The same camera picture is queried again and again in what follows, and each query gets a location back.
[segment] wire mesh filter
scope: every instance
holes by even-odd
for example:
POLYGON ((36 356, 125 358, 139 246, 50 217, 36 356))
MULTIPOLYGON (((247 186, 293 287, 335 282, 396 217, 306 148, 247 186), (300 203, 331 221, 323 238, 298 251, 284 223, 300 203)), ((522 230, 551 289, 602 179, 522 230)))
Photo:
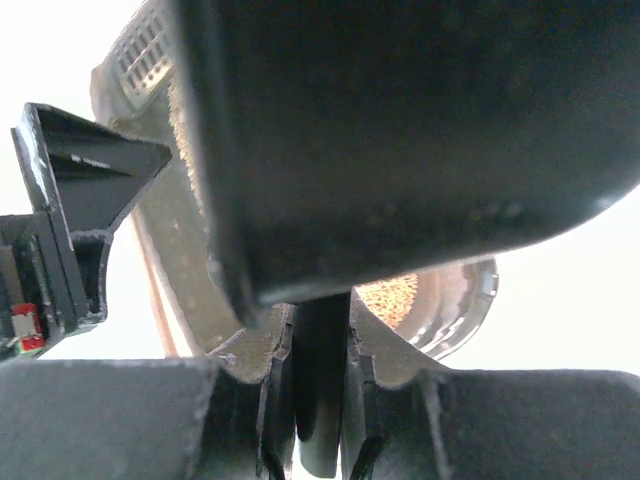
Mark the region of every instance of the wire mesh filter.
POLYGON ((418 293, 416 274, 356 287, 366 307, 391 328, 396 328, 411 311, 418 293))

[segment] black plastic part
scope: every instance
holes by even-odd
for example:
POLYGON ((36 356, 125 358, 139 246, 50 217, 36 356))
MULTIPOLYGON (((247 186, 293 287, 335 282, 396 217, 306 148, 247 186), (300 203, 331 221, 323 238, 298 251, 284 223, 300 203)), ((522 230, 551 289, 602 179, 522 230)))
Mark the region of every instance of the black plastic part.
POLYGON ((336 475, 351 293, 297 305, 293 394, 300 461, 320 478, 336 475))
POLYGON ((640 471, 637 377, 454 371, 385 328, 369 313, 351 321, 342 478, 605 480, 640 471))
POLYGON ((251 368, 242 357, 4 362, 0 478, 284 480, 294 441, 291 323, 286 307, 274 312, 251 368))
MULTIPOLYGON (((266 331, 243 330, 217 358, 4 362, 0 478, 290 478, 291 319, 290 307, 274 309, 266 331), (252 355, 240 355, 248 344, 252 355)), ((640 471, 637 377, 448 370, 370 314, 352 320, 348 355, 345 479, 610 480, 640 471)))
POLYGON ((13 355, 10 342, 15 332, 11 322, 11 301, 2 271, 0 271, 0 361, 13 355))
POLYGON ((245 324, 542 241, 640 180, 636 2, 167 5, 245 324))
POLYGON ((47 105, 27 104, 12 134, 34 215, 0 222, 10 244, 29 236, 37 280, 23 287, 42 290, 63 333, 94 325, 113 234, 171 152, 47 105))
MULTIPOLYGON (((156 5, 156 1, 147 1, 144 11, 150 11, 156 5)), ((116 45, 126 41, 126 31, 138 31, 138 35, 142 35, 144 30, 134 28, 136 22, 138 25, 143 23, 138 15, 121 33, 116 45)), ((188 326, 199 349, 211 352, 240 327, 224 298, 224 292, 210 281, 208 265, 202 262, 208 255, 207 233, 194 199, 187 167, 180 159, 169 123, 167 86, 158 84, 149 103, 131 118, 128 110, 118 107, 118 99, 125 95, 122 84, 107 81, 118 73, 115 66, 118 55, 119 50, 112 50, 99 67, 101 74, 92 76, 93 112, 99 123, 113 125, 112 128, 124 135, 163 143, 173 152, 173 160, 162 177, 154 181, 136 205, 136 222, 138 230, 142 232, 143 247, 154 259, 155 268, 164 274, 166 284, 175 295, 179 311, 184 317, 181 320, 188 326)), ((172 73, 167 75, 167 80, 171 77, 172 73)), ((459 316, 464 316, 465 321, 456 324, 455 333, 446 342, 429 349, 428 354, 435 358, 459 348, 473 335, 492 303, 491 288, 497 289, 495 260, 477 260, 461 268, 470 281, 469 291, 459 310, 459 316)), ((458 299, 452 299, 450 305, 442 304, 436 298, 438 292, 433 290, 434 277, 443 278, 442 274, 449 270, 449 267, 443 267, 418 274, 415 303, 396 329, 407 340, 417 335, 419 340, 415 346, 418 348, 427 345, 434 335, 441 334, 439 329, 443 325, 456 321, 448 318, 447 313, 458 310, 455 308, 458 299), (440 308, 434 312, 435 303, 439 303, 440 308)), ((445 285, 451 285, 446 276, 443 280, 445 285)))

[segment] vent grille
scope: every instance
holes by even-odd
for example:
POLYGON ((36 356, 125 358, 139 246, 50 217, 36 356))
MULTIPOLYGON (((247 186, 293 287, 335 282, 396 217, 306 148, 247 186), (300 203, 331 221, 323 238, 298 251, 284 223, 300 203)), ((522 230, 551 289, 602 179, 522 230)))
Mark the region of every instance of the vent grille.
POLYGON ((136 13, 114 51, 117 77, 137 110, 147 105, 173 68, 166 14, 161 7, 149 7, 149 3, 136 13))

